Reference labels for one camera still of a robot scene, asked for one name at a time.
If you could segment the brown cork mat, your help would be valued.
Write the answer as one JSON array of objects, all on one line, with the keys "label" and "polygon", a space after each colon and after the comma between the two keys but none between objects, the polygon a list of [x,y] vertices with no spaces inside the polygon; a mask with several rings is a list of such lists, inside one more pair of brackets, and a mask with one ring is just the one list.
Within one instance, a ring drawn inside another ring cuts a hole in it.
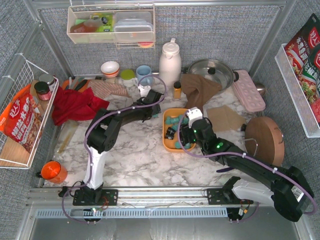
[{"label": "brown cork mat", "polygon": [[223,105],[221,107],[214,107],[206,110],[207,117],[212,123],[214,132],[225,132],[234,130],[237,131],[246,119],[237,114],[230,107]]}]

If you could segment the orange plastic storage basket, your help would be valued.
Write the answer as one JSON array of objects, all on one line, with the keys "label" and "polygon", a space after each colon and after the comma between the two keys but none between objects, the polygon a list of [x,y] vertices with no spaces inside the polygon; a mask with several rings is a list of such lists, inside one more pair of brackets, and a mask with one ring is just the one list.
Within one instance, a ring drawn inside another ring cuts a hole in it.
[{"label": "orange plastic storage basket", "polygon": [[167,133],[167,129],[169,127],[173,126],[173,124],[167,124],[166,119],[167,119],[167,117],[172,117],[172,118],[179,117],[180,115],[184,114],[186,110],[187,110],[186,108],[168,108],[163,113],[162,144],[163,144],[164,148],[170,153],[184,153],[184,151],[181,148],[176,148],[176,142],[178,141],[177,133],[174,134],[173,139],[165,138],[165,135]]}]

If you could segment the teal capsule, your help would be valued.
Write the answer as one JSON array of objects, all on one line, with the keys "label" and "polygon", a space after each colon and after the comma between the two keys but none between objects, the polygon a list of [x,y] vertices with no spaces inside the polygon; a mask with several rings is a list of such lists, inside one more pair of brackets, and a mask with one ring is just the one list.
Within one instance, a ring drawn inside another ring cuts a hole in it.
[{"label": "teal capsule", "polygon": [[168,116],[165,119],[165,124],[166,125],[174,125],[174,124],[178,123],[179,121],[180,121],[179,117],[170,117],[170,116]]}]

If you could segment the black coffee capsule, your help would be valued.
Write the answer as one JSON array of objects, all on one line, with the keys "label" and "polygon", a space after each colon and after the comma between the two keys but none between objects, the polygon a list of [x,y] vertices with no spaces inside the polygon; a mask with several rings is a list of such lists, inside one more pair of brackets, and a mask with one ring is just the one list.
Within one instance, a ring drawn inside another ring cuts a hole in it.
[{"label": "black coffee capsule", "polygon": [[176,132],[176,130],[175,130],[174,128],[169,127],[169,128],[167,129],[167,132],[166,132],[166,133],[167,133],[167,134],[170,134],[170,135],[171,135],[171,134],[173,134],[173,135],[174,135],[174,134],[175,134],[175,132]]},{"label": "black coffee capsule", "polygon": [[168,140],[173,140],[174,137],[175,137],[175,134],[166,133],[164,138]]}]

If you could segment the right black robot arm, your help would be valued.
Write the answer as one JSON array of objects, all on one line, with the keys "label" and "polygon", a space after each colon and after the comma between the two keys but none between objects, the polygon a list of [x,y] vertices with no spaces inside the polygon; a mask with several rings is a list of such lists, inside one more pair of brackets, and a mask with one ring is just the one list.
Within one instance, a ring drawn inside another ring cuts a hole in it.
[{"label": "right black robot arm", "polygon": [[304,174],[296,167],[286,169],[263,163],[248,155],[232,142],[217,137],[208,118],[192,124],[178,123],[177,134],[191,134],[192,143],[200,146],[200,158],[239,170],[271,191],[275,210],[285,219],[297,222],[302,215],[314,215],[318,205]]}]

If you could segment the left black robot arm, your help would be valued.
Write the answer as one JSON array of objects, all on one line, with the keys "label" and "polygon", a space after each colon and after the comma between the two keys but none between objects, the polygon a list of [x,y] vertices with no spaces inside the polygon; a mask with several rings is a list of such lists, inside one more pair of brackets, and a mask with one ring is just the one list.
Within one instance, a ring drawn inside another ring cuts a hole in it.
[{"label": "left black robot arm", "polygon": [[88,151],[88,165],[86,176],[79,186],[81,190],[96,192],[102,187],[106,153],[114,147],[121,127],[135,121],[145,122],[159,114],[163,100],[162,93],[151,89],[147,96],[128,107],[98,110],[85,132],[83,144]]}]

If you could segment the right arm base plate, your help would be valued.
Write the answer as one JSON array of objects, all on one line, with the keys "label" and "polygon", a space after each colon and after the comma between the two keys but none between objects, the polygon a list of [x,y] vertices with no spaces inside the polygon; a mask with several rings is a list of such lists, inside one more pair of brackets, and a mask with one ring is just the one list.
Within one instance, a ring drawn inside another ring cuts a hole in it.
[{"label": "right arm base plate", "polygon": [[238,198],[230,189],[207,188],[205,191],[209,205],[232,205],[239,203]]}]

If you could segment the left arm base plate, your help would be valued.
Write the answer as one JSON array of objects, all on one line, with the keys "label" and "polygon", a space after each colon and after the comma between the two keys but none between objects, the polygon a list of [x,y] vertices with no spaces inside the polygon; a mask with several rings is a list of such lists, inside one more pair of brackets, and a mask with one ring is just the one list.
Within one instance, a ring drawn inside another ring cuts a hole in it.
[{"label": "left arm base plate", "polygon": [[74,193],[73,206],[116,206],[118,202],[117,189],[98,189],[85,191],[78,189]]}]

